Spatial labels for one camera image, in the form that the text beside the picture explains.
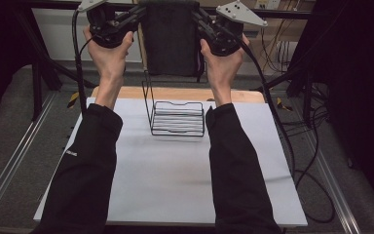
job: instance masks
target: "person's left hand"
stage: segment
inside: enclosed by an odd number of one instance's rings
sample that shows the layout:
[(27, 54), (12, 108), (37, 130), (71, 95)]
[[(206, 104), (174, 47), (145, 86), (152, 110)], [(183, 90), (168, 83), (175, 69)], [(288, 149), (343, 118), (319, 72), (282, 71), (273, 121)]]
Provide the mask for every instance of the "person's left hand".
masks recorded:
[[(89, 26), (85, 27), (84, 35), (87, 41), (92, 38)], [(126, 67), (126, 55), (132, 45), (132, 36), (133, 33), (131, 31), (128, 32), (123, 39), (123, 43), (113, 49), (100, 47), (95, 41), (91, 41), (88, 44), (88, 51), (98, 69), (101, 81), (102, 79), (122, 78)]]

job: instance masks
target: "black sleeve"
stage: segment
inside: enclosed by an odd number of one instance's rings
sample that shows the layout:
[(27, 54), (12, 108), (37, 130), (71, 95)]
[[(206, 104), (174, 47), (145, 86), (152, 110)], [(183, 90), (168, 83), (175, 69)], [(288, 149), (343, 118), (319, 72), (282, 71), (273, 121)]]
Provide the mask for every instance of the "black sleeve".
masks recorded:
[(121, 117), (112, 110), (90, 105), (74, 143), (57, 167), (41, 222), (33, 234), (102, 233), (122, 126)]
[(206, 125), (217, 233), (281, 233), (256, 151), (234, 105), (210, 108)]

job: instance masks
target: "gray carpet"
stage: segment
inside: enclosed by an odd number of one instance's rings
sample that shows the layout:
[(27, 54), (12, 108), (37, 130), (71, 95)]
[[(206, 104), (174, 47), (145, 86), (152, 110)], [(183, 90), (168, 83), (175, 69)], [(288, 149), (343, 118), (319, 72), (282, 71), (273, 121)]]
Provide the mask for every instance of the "gray carpet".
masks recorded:
[[(86, 78), (97, 82), (97, 74), (94, 72), (88, 72)], [(173, 80), (169, 77), (155, 77), (154, 79), (159, 78)], [(139, 86), (142, 79), (142, 73), (128, 73), (126, 75), (126, 85)], [(62, 80), (65, 83), (63, 89), (57, 93), (47, 120), (38, 132), (0, 202), (0, 227), (30, 229), (36, 225), (32, 218), (39, 204), (38, 199), (48, 186), (62, 152), (62, 147), (65, 146), (67, 136), (72, 132), (71, 127), (75, 125), (80, 112), (78, 102), (74, 108), (66, 108), (72, 93), (75, 91), (75, 84), (64, 77)], [(252, 77), (239, 77), (234, 88), (248, 90), (258, 87), (258, 85), (259, 82)], [(204, 80), (203, 84), (158, 83), (157, 86), (207, 88), (208, 84)], [(283, 86), (278, 86), (273, 92), (282, 94), (282, 89)], [(4, 169), (30, 124), (33, 110), (31, 90), (31, 72), (24, 69), (15, 75), (14, 81), (2, 99), (0, 105), (0, 172)], [(283, 103), (290, 105), (285, 97)], [(283, 122), (298, 120), (294, 111), (280, 109), (279, 114)], [(295, 151), (297, 168), (304, 169), (312, 158), (311, 151), (307, 149), (306, 136), (292, 136), (291, 142)], [(374, 193), (361, 171), (347, 167), (347, 159), (339, 145), (337, 136), (333, 133), (331, 124), (323, 122), (319, 127), (319, 142), (333, 173), (338, 178), (360, 229), (364, 233), (374, 233)], [(320, 180), (320, 174), (316, 166), (311, 168), (310, 173)], [(329, 217), (329, 202), (311, 180), (305, 178), (302, 181), (299, 194), (305, 211), (309, 215), (319, 219)], [(308, 221), (308, 227), (288, 230), (288, 233), (344, 233), (338, 215), (326, 224), (316, 223), (309, 219)], [(148, 233), (147, 231), (154, 233), (154, 228), (138, 229), (138, 232), (136, 232), (129, 227), (124, 228), (124, 232), (121, 233)], [(19, 229), (19, 233), (25, 233), (24, 229)]]

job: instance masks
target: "hand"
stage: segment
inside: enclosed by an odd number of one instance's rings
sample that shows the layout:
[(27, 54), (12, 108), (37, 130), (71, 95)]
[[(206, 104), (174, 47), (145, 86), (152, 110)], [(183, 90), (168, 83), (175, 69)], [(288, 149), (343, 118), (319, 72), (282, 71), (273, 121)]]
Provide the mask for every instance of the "hand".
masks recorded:
[[(243, 35), (243, 41), (249, 44)], [(233, 80), (243, 62), (243, 49), (239, 49), (227, 57), (217, 57), (211, 53), (205, 39), (201, 41), (202, 54), (207, 62), (207, 78), (214, 95), (216, 106), (231, 103), (231, 87)]]
[[(84, 36), (87, 40), (92, 38), (89, 26), (84, 28)], [(113, 49), (100, 47), (95, 41), (88, 44), (88, 51), (100, 76), (96, 104), (114, 109), (118, 93), (124, 84), (123, 73), (126, 67), (126, 55), (132, 45), (132, 36), (133, 33), (128, 32), (123, 43)]]

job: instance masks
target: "black horizontal bar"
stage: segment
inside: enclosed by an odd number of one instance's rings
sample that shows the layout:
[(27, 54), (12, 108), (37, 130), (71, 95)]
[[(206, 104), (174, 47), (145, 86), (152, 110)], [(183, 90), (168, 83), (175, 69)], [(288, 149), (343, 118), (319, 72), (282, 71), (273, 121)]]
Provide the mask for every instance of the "black horizontal bar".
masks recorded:
[[(62, 10), (76, 10), (81, 2), (75, 1), (54, 1), (54, 0), (16, 0), (19, 4), (30, 8), (40, 8), (40, 9), (62, 9)], [(117, 12), (127, 12), (135, 4), (124, 4), (124, 3), (108, 3), (115, 7)], [(214, 7), (202, 7), (209, 15), (217, 15)], [(260, 10), (252, 9), (258, 17), (260, 18), (273, 18), (273, 19), (293, 19), (293, 20), (312, 20), (312, 19), (322, 19), (329, 17), (329, 14), (325, 13), (312, 13), (304, 11), (276, 11), (276, 10)]]

